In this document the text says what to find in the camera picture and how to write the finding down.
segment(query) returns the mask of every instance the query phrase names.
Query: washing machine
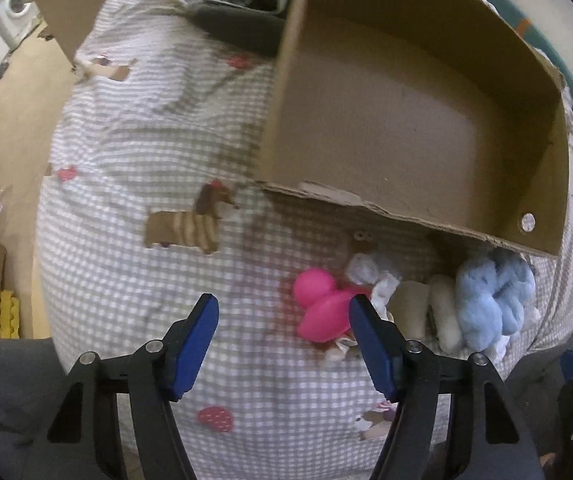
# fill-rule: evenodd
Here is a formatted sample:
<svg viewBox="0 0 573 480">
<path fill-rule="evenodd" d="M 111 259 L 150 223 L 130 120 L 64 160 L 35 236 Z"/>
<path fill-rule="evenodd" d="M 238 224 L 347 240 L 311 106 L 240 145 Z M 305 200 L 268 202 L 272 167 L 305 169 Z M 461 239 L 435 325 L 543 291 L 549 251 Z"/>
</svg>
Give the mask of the washing machine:
<svg viewBox="0 0 573 480">
<path fill-rule="evenodd" d="M 38 7 L 24 0 L 0 0 L 0 35 L 16 49 L 38 24 Z"/>
</svg>

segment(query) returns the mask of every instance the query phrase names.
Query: red heart print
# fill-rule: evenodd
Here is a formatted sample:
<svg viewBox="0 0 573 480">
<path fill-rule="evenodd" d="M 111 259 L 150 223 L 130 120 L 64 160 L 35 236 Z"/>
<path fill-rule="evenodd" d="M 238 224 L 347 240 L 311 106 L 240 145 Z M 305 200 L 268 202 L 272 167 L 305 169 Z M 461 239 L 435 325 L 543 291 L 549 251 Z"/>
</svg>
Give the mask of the red heart print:
<svg viewBox="0 0 573 480">
<path fill-rule="evenodd" d="M 75 166 L 69 166 L 68 168 L 62 168 L 61 170 L 57 170 L 57 176 L 60 179 L 60 182 L 66 182 L 67 180 L 73 180 L 76 176 L 78 176 L 78 170 Z"/>
<path fill-rule="evenodd" d="M 246 70 L 250 66 L 249 58 L 244 54 L 237 54 L 237 56 L 231 57 L 227 64 L 238 70 Z"/>
<path fill-rule="evenodd" d="M 216 433 L 233 431 L 233 415 L 221 406 L 209 406 L 198 413 L 198 422 Z"/>
</svg>

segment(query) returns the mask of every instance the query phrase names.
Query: floor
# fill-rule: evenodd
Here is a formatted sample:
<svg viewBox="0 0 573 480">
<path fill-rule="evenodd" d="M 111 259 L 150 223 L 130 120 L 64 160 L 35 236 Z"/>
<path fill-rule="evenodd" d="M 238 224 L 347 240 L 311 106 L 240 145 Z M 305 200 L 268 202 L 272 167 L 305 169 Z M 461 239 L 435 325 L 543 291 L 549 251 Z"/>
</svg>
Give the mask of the floor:
<svg viewBox="0 0 573 480">
<path fill-rule="evenodd" d="M 58 44 L 37 38 L 37 31 L 13 53 L 0 81 L 0 190 L 4 190 L 0 242 L 7 248 L 4 287 L 20 298 L 24 337 L 34 336 L 31 291 L 39 191 L 51 136 L 74 81 Z M 43 308 L 38 308 L 36 317 L 44 317 Z"/>
</svg>

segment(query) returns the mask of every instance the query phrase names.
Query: bedsheet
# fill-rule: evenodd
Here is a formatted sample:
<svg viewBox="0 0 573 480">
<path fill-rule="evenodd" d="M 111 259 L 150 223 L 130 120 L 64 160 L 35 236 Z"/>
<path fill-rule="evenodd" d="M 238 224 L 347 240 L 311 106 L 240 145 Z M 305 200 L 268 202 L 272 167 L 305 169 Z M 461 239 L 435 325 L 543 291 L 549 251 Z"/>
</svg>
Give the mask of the bedsheet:
<svg viewBox="0 0 573 480">
<path fill-rule="evenodd" d="M 78 51 L 79 60 L 106 56 L 131 70 L 123 81 L 78 82 L 54 133 L 56 171 L 42 183 L 37 241 L 58 355 L 68 369 L 90 349 L 103 358 L 133 352 L 210 292 L 220 301 L 220 325 L 194 388 L 173 405 L 198 478 L 368 478 L 383 440 L 361 441 L 354 422 L 382 396 L 361 359 L 323 364 L 295 335 L 301 313 L 289 285 L 308 267 L 332 268 L 345 232 L 356 228 L 398 256 L 404 279 L 426 280 L 443 262 L 426 228 L 262 191 L 252 167 L 273 62 L 212 40 L 183 18 L 183 6 L 107 0 Z M 543 317 L 509 346 L 498 365 L 503 378 L 527 352 L 554 346 L 573 330 L 568 101 L 567 126 L 571 178 L 561 256 L 529 258 Z M 70 167 L 74 178 L 59 179 L 57 170 Z M 214 178 L 235 184 L 240 206 L 222 222 L 217 253 L 145 248 L 148 213 L 191 209 Z M 428 345 L 438 351 L 435 341 Z M 198 421 L 213 406 L 231 414 L 230 431 Z M 447 409 L 444 396 L 435 442 L 445 438 Z M 122 438 L 134 449 L 121 414 Z"/>
</svg>

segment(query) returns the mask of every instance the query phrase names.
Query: torn cardboard edge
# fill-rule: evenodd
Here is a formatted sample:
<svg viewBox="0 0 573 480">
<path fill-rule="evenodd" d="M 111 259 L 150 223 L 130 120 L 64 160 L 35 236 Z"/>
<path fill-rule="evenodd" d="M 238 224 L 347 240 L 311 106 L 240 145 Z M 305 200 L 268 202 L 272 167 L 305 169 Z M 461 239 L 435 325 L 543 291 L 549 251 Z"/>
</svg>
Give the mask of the torn cardboard edge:
<svg viewBox="0 0 573 480">
<path fill-rule="evenodd" d="M 112 63 L 102 64 L 97 59 L 89 62 L 78 62 L 85 77 L 100 76 L 111 79 L 111 81 L 125 81 L 131 73 L 131 67 L 137 63 L 137 59 L 132 59 L 127 65 L 116 65 Z"/>
<path fill-rule="evenodd" d="M 533 248 L 524 246 L 522 244 L 517 244 L 504 240 L 502 238 L 494 237 L 484 233 L 480 233 L 471 229 L 462 228 L 460 226 L 454 226 L 450 224 L 444 224 L 437 221 L 430 221 L 425 218 L 417 218 L 412 216 L 400 215 L 391 213 L 385 209 L 382 209 L 377 204 L 372 202 L 363 202 L 357 195 L 349 193 L 342 190 L 332 189 L 328 186 L 315 184 L 314 182 L 303 182 L 301 183 L 300 189 L 292 189 L 289 187 L 278 186 L 276 184 L 271 184 L 269 182 L 260 182 L 263 189 L 269 191 L 275 191 L 289 196 L 294 196 L 297 198 L 304 198 L 308 200 L 320 200 L 321 202 L 332 203 L 334 205 L 345 206 L 345 207 L 358 207 L 364 208 L 380 216 L 390 218 L 392 220 L 401 220 L 404 222 L 412 222 L 414 224 L 422 225 L 429 229 L 438 229 L 447 233 L 455 235 L 463 235 L 482 242 L 487 242 L 498 247 L 503 247 L 506 249 L 511 249 L 519 253 L 533 254 L 535 256 L 542 256 L 544 258 L 550 258 L 551 255 L 544 252 L 534 250 Z"/>
</svg>

